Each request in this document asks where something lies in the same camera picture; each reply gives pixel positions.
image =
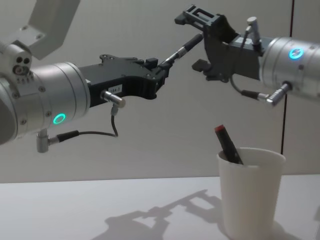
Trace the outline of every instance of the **black marker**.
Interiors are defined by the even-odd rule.
[[[223,125],[217,126],[214,129],[214,131],[222,146],[226,160],[230,163],[243,165],[244,163],[242,162],[234,143],[229,137],[229,134],[225,126]]]

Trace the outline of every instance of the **led ring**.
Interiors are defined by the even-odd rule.
[[[296,47],[289,52],[289,58],[295,60],[304,55],[304,50],[301,47]]]
[[[64,113],[59,113],[55,118],[53,119],[53,124],[58,125],[61,124],[65,119],[66,115]]]

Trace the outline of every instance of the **bolt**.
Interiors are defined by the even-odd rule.
[[[23,71],[24,71],[24,70],[23,70],[23,68],[22,68],[21,66],[16,66],[16,67],[13,69],[13,72],[14,72],[15,74],[17,74],[17,75],[22,74]]]
[[[13,97],[14,99],[18,99],[18,98],[19,98],[19,95],[14,92],[14,93],[12,93],[12,97]]]
[[[40,39],[40,38],[42,38],[42,37],[43,37],[42,34],[38,34],[38,35],[35,37],[35,39]]]
[[[25,120],[25,119],[22,119],[21,121],[20,121],[20,124],[21,125],[25,125],[27,123],[27,120]]]
[[[46,91],[46,88],[44,86],[40,86],[38,88],[38,90],[41,92],[41,93],[44,93]]]

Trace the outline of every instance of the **white cup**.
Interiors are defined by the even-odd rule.
[[[239,148],[244,165],[218,155],[222,213],[232,240],[266,240],[271,235],[286,158],[276,152]]]

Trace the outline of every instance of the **table surface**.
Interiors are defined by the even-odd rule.
[[[218,177],[0,184],[2,240],[227,240]],[[277,240],[320,240],[320,175],[282,178]]]

